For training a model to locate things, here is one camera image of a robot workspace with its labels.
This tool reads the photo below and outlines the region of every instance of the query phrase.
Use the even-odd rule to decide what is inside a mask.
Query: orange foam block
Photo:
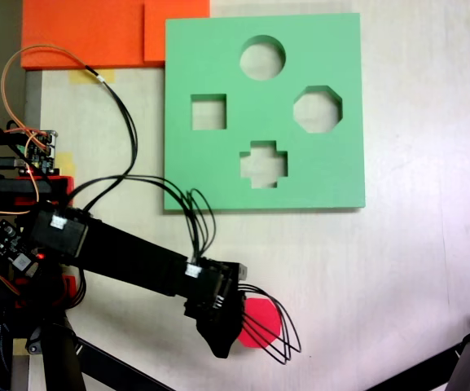
[[[23,0],[21,43],[62,46],[93,68],[164,66],[165,20],[208,16],[209,0]],[[21,65],[81,67],[45,49],[23,53]]]
[[[147,66],[164,66],[166,20],[187,18],[209,18],[209,0],[146,0],[144,62]]]

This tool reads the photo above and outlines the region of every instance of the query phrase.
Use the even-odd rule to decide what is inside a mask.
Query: circuit board
[[[57,132],[55,130],[44,130],[46,135],[36,137],[36,140],[46,145],[46,150],[43,151],[35,143],[29,144],[27,150],[27,157],[32,161],[32,164],[40,169],[46,175],[59,175],[59,169],[55,167],[55,141],[57,139]],[[20,151],[24,153],[24,146],[18,146]],[[20,176],[27,176],[26,170],[20,169]]]

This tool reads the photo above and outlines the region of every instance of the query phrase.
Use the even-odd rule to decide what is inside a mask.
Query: black wire
[[[264,325],[262,325],[261,323],[259,323],[256,319],[254,319],[252,316],[250,316],[249,314],[245,314],[244,313],[244,324],[247,324],[248,326],[251,327],[251,325],[248,323],[248,321],[245,319],[245,318],[248,318],[249,320],[251,320],[252,322],[254,322],[258,327],[261,327],[262,329],[264,329],[265,331],[269,332],[272,336],[274,336],[275,338],[277,338],[278,340],[280,340],[281,342],[283,342],[283,354],[280,354],[282,357],[285,357],[288,360],[291,359],[291,356],[292,356],[292,352],[291,352],[291,349],[297,351],[298,353],[301,352],[301,342],[300,342],[300,338],[298,336],[298,333],[296,331],[296,326],[294,325],[294,322],[292,321],[289,313],[287,312],[287,310],[285,309],[285,307],[282,305],[282,303],[280,303],[278,300],[276,300],[274,297],[272,297],[271,295],[269,295],[267,292],[265,292],[263,289],[259,288],[259,287],[256,287],[254,285],[250,285],[250,284],[246,284],[246,283],[242,283],[239,285],[239,290],[241,292],[249,292],[249,293],[256,293],[256,294],[259,294],[259,295],[262,295],[262,296],[265,296],[267,298],[269,298],[273,304],[275,305],[275,308],[277,309],[278,313],[279,313],[279,317],[280,317],[280,322],[281,322],[281,328],[282,328],[282,336],[283,338],[280,338],[279,336],[277,336],[275,333],[273,333],[271,330],[269,330],[269,328],[265,327]],[[297,347],[291,345],[290,343],[290,339],[289,339],[289,330],[288,330],[288,323],[291,325],[292,327],[292,330],[294,332],[294,335],[295,335],[295,339],[296,339],[296,342],[297,342]]]
[[[202,254],[201,255],[204,255],[204,253],[211,247],[211,245],[213,244],[213,241],[217,237],[217,221],[215,219],[215,215],[213,213],[213,210],[211,209],[211,205],[209,204],[209,202],[204,197],[204,194],[202,194],[202,191],[200,191],[198,189],[195,189],[195,188],[191,189],[191,191],[190,191],[191,198],[193,198],[193,192],[197,193],[200,196],[200,198],[202,198],[202,200],[204,201],[204,203],[206,204],[206,206],[208,208],[209,216],[211,216],[211,221],[213,222],[213,235],[211,237],[211,240],[209,241],[209,243],[206,242],[204,244],[204,247],[202,248]],[[195,205],[196,205],[197,209],[199,210],[200,216],[202,217],[202,219],[204,221],[204,224],[206,225],[206,228],[207,228],[207,223],[205,222],[204,216],[203,216],[202,212],[200,211],[200,208],[199,208],[199,206],[196,202],[195,202]]]
[[[200,224],[197,224],[198,220],[197,217],[194,213],[193,208],[189,208],[187,206],[187,198],[186,196],[182,193],[182,191],[170,180],[162,178],[162,177],[157,177],[153,175],[110,175],[108,177],[103,177],[103,178],[96,178],[91,181],[88,181],[86,183],[81,184],[79,187],[74,189],[67,197],[67,204],[64,205],[64,207],[68,207],[68,203],[70,200],[73,199],[77,194],[79,194],[81,191],[85,190],[89,186],[102,182],[105,180],[112,180],[112,179],[118,179],[122,178],[122,180],[130,180],[130,181],[135,181],[135,182],[145,182],[149,183],[155,186],[160,187],[162,190],[168,192],[181,206],[184,215],[187,220],[188,228],[190,229],[190,235],[191,235],[191,242],[193,246],[193,258],[194,260],[197,260],[198,257],[200,257],[201,254],[204,253],[204,249],[200,248],[200,243],[198,242],[198,237],[199,237],[199,226]],[[168,183],[173,189],[170,187],[166,186],[164,182]],[[207,200],[204,198],[204,195],[199,192],[198,190],[195,189],[196,192],[200,194],[201,197],[203,197],[205,203],[208,205],[209,211],[211,215],[213,216],[213,211],[211,210],[209,203]],[[74,297],[74,300],[72,303],[69,305],[69,308],[73,308],[76,305],[79,305],[82,300],[84,299],[84,296],[86,294],[86,279],[84,276],[84,270],[82,268],[79,268],[79,273],[81,276],[81,282],[79,284],[79,288],[77,289],[76,296]]]
[[[86,67],[90,72],[92,72],[95,76],[98,76],[99,74],[92,69],[91,67]],[[97,195],[92,201],[90,201],[85,208],[83,209],[85,212],[89,212],[94,205],[101,199],[103,198],[107,193],[109,193],[111,190],[113,190],[115,187],[119,186],[119,184],[125,179],[125,176],[130,173],[132,168],[135,165],[135,161],[137,160],[137,154],[138,154],[138,135],[137,135],[137,128],[135,127],[135,123],[133,121],[133,118],[130,115],[130,112],[126,108],[126,106],[123,104],[121,98],[115,93],[115,91],[106,83],[103,83],[110,95],[113,97],[115,100],[119,111],[121,112],[125,123],[126,127],[128,129],[128,134],[130,136],[130,143],[131,143],[131,162],[126,171],[119,176],[112,185],[110,185],[107,189],[102,191],[99,195]]]
[[[291,324],[292,326],[292,330],[294,331],[294,334],[295,334],[295,338],[296,338],[296,342],[298,343],[298,348],[295,349],[298,353],[301,352],[301,342],[300,342],[300,338],[298,337],[298,332],[296,331],[296,327],[294,325],[294,322],[292,321],[291,319],[291,316],[289,315],[289,313],[287,312],[287,310],[285,309],[285,307],[282,305],[282,303],[280,303],[278,300],[276,300],[274,297],[272,297],[269,293],[267,293],[266,291],[264,291],[263,289],[259,288],[259,287],[256,287],[254,285],[251,285],[251,284],[248,284],[248,283],[242,283],[239,285],[239,287],[242,287],[242,289],[244,288],[249,288],[249,289],[252,289],[253,291],[255,291],[256,293],[259,293],[263,296],[267,296],[271,301],[273,301],[273,303],[275,304],[278,312],[280,313],[281,317],[283,317],[285,319],[285,317],[283,316],[282,314],[282,311],[287,315],[287,319],[289,321],[289,323]]]
[[[281,336],[277,335],[275,332],[273,332],[272,330],[270,330],[269,328],[267,328],[266,326],[264,326],[263,324],[261,324],[260,322],[258,322],[255,318],[253,318],[251,315],[249,314],[246,314],[246,313],[243,313],[243,316],[245,318],[249,318],[249,320],[253,323],[255,323],[259,328],[262,328],[264,329],[266,332],[268,332],[269,334],[271,334],[274,338],[276,338],[277,340],[280,340],[282,341],[284,344],[287,344],[287,345],[290,345],[291,346],[291,349],[294,349],[295,351],[297,351],[298,353],[301,353],[301,351],[297,348],[295,348],[294,346],[292,346],[289,342],[287,342],[284,338],[282,338]]]
[[[271,347],[275,352],[277,352],[280,356],[283,357],[283,359],[285,360],[285,362],[282,362],[283,365],[285,365],[285,363],[287,361],[290,361],[291,360],[291,357],[287,356],[286,354],[280,352],[278,350],[278,348],[276,348],[270,341],[268,341],[255,327],[253,327],[253,325],[251,323],[248,323],[248,322],[245,322],[244,324],[245,326],[249,326],[249,328],[251,330],[253,330],[254,332],[256,332],[257,336],[260,337],[260,339],[262,339],[263,341],[265,341],[267,343],[267,345],[269,347]]]
[[[243,292],[257,293],[257,294],[261,294],[263,296],[266,296],[266,297],[270,298],[270,295],[267,295],[263,291],[259,292],[260,288],[258,288],[258,287],[250,286],[250,287],[252,287],[251,290],[246,289],[244,291],[244,284],[242,284],[242,285],[243,285],[243,287],[242,287]],[[280,328],[282,330],[282,335],[283,335],[283,340],[282,340],[283,341],[283,355],[288,357],[288,359],[291,359],[291,356],[292,356],[291,355],[291,348],[290,348],[291,344],[290,344],[290,340],[289,340],[289,330],[288,330],[287,320],[283,316],[283,313],[282,313],[281,309],[275,303],[275,301],[271,298],[270,298],[270,300],[273,302],[273,304],[275,305],[275,308],[277,309],[277,311],[279,313]]]
[[[245,332],[248,333],[248,335],[266,352],[269,354],[276,362],[279,362],[282,365],[285,365],[288,360],[281,361],[279,358],[277,358],[274,354],[272,354],[269,350],[267,350],[267,347],[264,346],[246,327],[245,324],[242,325],[242,328],[245,330]]]

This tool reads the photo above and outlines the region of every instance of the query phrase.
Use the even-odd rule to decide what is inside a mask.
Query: black cable
[[[281,332],[282,332],[282,337],[281,338],[280,336],[277,336],[274,332],[272,332],[269,328],[265,327],[264,325],[262,325],[261,323],[259,323],[255,318],[253,318],[251,315],[249,314],[245,314],[244,313],[244,324],[249,326],[250,328],[253,329],[252,325],[248,322],[248,320],[250,320],[251,322],[255,323],[258,327],[262,328],[263,330],[265,330],[266,332],[269,332],[272,336],[274,336],[275,338],[277,338],[278,340],[280,340],[281,342],[283,342],[283,353],[280,353],[280,356],[284,357],[286,361],[290,361],[291,360],[291,357],[292,357],[292,352],[291,350],[295,350],[297,351],[298,353],[301,352],[301,342],[300,342],[300,338],[298,336],[298,333],[296,331],[296,326],[294,325],[294,322],[292,321],[289,313],[287,312],[287,310],[285,309],[285,307],[282,305],[282,303],[280,303],[278,300],[276,300],[274,297],[272,297],[271,295],[269,295],[267,292],[265,292],[263,289],[259,288],[259,287],[256,287],[254,285],[251,285],[251,284],[246,284],[246,283],[241,283],[239,285],[239,290],[241,292],[247,292],[247,293],[256,293],[256,294],[259,294],[259,295],[262,295],[262,296],[265,296],[267,297],[269,300],[271,300],[275,306],[275,308],[277,309],[278,313],[279,313],[279,317],[280,317],[280,322],[281,322]],[[290,343],[290,339],[289,339],[289,330],[288,330],[288,323],[291,325],[292,327],[292,330],[294,332],[294,335],[295,335],[295,339],[296,339],[296,342],[297,342],[297,347],[296,346],[293,346],[291,345]],[[251,336],[252,339],[254,339],[259,345],[259,341],[257,340],[256,337],[254,337],[254,335],[251,334],[251,332],[249,332],[247,329],[246,329],[246,332],[249,334],[249,336]],[[271,355],[276,361],[282,363],[282,364],[285,364],[285,362],[281,362],[279,360],[279,358],[276,358],[271,352],[269,351],[266,351],[269,355]]]
[[[86,66],[86,69],[93,73],[96,77],[99,76],[99,74],[89,66]],[[102,191],[99,195],[97,195],[92,201],[90,201],[85,208],[83,209],[85,212],[89,212],[94,205],[101,199],[103,198],[107,193],[109,193],[111,190],[113,190],[115,187],[119,186],[119,184],[125,179],[125,176],[130,173],[132,168],[135,165],[135,161],[137,160],[137,154],[138,154],[138,135],[137,135],[137,128],[135,127],[135,123],[133,121],[133,118],[130,115],[130,112],[122,102],[121,98],[115,93],[115,91],[105,82],[103,81],[103,84],[105,88],[108,90],[110,95],[113,97],[115,100],[116,105],[119,108],[119,111],[122,114],[122,117],[125,120],[126,123],[126,128],[128,129],[128,134],[130,136],[130,143],[131,143],[131,162],[126,171],[119,176],[112,185],[110,185],[107,189]]]
[[[251,289],[251,290],[246,289],[245,291],[244,291],[244,288],[242,288],[242,289],[243,289],[243,292],[251,292],[251,293],[262,294],[263,296],[266,296],[266,297],[270,298],[269,295],[259,292],[258,291],[259,288]],[[283,339],[280,338],[280,340],[283,342],[283,355],[288,360],[290,360],[292,355],[291,355],[291,344],[290,344],[290,340],[289,340],[289,331],[288,331],[288,327],[287,327],[287,321],[286,321],[285,317],[283,316],[283,313],[282,313],[281,309],[279,308],[279,306],[274,301],[272,301],[272,302],[273,302],[276,310],[279,313],[280,328],[281,328],[281,332],[282,332],[282,336],[283,336]]]
[[[215,220],[215,215],[213,213],[213,210],[211,209],[211,205],[209,204],[209,202],[204,197],[204,194],[202,194],[202,191],[200,191],[198,189],[195,189],[195,188],[191,189],[191,191],[190,191],[191,198],[193,197],[193,192],[197,193],[200,196],[200,198],[202,198],[202,200],[204,201],[204,203],[206,204],[206,206],[208,208],[209,216],[211,216],[211,220],[213,222],[213,235],[211,237],[211,240],[208,243],[206,242],[204,244],[204,247],[202,248],[202,253],[200,254],[202,256],[211,247],[211,245],[213,244],[213,241],[217,237],[217,221]],[[207,224],[205,222],[204,216],[203,216],[202,212],[200,211],[200,208],[199,208],[198,204],[196,203],[196,201],[195,201],[195,205],[196,205],[197,209],[199,210],[200,216],[203,218],[204,224],[206,225],[206,228],[207,228]]]
[[[83,183],[79,187],[74,189],[68,195],[67,200],[66,200],[67,204],[63,205],[63,208],[64,209],[67,208],[68,203],[70,202],[70,200],[72,200],[77,194],[79,194],[81,191],[85,190],[89,186],[91,186],[95,183],[98,183],[98,182],[102,182],[102,181],[106,181],[106,180],[113,180],[113,179],[118,179],[118,178],[122,178],[122,180],[130,180],[130,181],[135,181],[135,182],[149,183],[149,184],[158,186],[162,190],[168,192],[178,202],[178,204],[181,206],[182,211],[184,212],[184,215],[186,217],[188,227],[190,227],[191,242],[192,242],[192,246],[193,246],[193,259],[196,261],[198,259],[198,257],[200,257],[200,254],[204,253],[204,249],[200,248],[200,243],[197,241],[197,239],[199,237],[199,224],[197,224],[198,220],[197,220],[197,217],[194,213],[194,210],[192,208],[190,209],[187,206],[187,198],[182,193],[182,191],[173,182],[171,182],[168,179],[162,178],[162,177],[157,177],[157,176],[153,176],[153,175],[110,175],[108,177],[96,178],[96,179],[93,179],[93,180],[88,181],[86,183]],[[166,186],[164,184],[164,182],[168,183],[171,187],[173,187],[173,189]],[[198,192],[201,197],[203,197],[204,201],[208,205],[209,211],[210,211],[210,213],[213,217],[213,220],[214,220],[213,211],[211,210],[207,200],[204,198],[204,195],[196,189],[195,189],[195,191]],[[73,308],[74,306],[79,305],[82,302],[82,300],[84,299],[84,296],[86,294],[86,279],[85,279],[85,276],[84,276],[84,270],[82,268],[80,268],[79,273],[80,273],[80,276],[81,276],[81,282],[79,283],[79,288],[77,289],[76,296],[74,297],[72,303],[69,305],[68,308]]]
[[[276,300],[274,297],[272,297],[269,293],[267,293],[263,289],[261,289],[259,287],[256,287],[254,285],[251,285],[251,284],[248,284],[248,283],[242,283],[242,284],[239,285],[239,288],[240,287],[241,287],[242,290],[245,289],[246,292],[251,291],[251,292],[254,292],[254,293],[257,293],[257,294],[260,294],[260,295],[263,295],[263,296],[266,296],[267,298],[269,298],[273,302],[273,304],[275,304],[275,307],[279,312],[280,318],[282,318],[283,320],[285,320],[285,317],[283,316],[283,313],[285,313],[287,315],[287,319],[288,319],[289,323],[292,326],[292,330],[294,331],[294,334],[295,334],[295,337],[296,337],[296,342],[298,344],[298,348],[293,348],[293,349],[295,351],[297,351],[298,353],[300,353],[301,352],[300,338],[298,337],[298,333],[296,331],[296,327],[294,325],[294,322],[292,321],[291,317],[289,316],[289,313],[287,312],[285,307],[282,305],[282,303],[280,303],[278,300]]]
[[[7,129],[11,129],[11,128],[8,127],[9,124],[11,124],[11,122],[15,123],[14,121],[8,121]],[[4,135],[6,137],[11,136],[11,134],[6,134],[5,132],[3,132],[3,130],[1,128],[0,128],[0,134]],[[39,169],[38,167],[33,165],[32,161],[28,157],[25,157],[24,154],[19,150],[19,148],[16,145],[7,144],[7,147],[9,147],[21,160],[24,160],[29,165],[30,169],[33,171],[34,174],[40,176],[43,181],[48,183],[48,185],[50,186],[50,188],[52,190],[52,193],[53,193],[54,187],[52,185],[51,180],[48,178],[48,176],[45,173],[43,173],[41,169]]]

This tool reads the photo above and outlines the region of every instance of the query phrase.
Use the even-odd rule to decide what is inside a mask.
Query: white surface
[[[216,359],[182,316],[183,299],[92,274],[69,318],[79,336],[176,390],[366,389],[470,325],[470,1],[248,3],[212,0],[212,15],[362,14],[367,207],[222,214],[209,253],[243,262],[248,281],[291,310],[304,353],[286,367],[239,345]],[[117,71],[112,85],[138,125],[137,173],[163,173],[163,86],[163,72],[150,69]],[[127,166],[124,124],[99,86],[44,72],[42,128],[73,152],[77,183]],[[161,201],[148,185],[125,183],[94,214],[188,254],[183,218],[162,215]],[[33,365],[31,390],[44,387],[40,371]]]

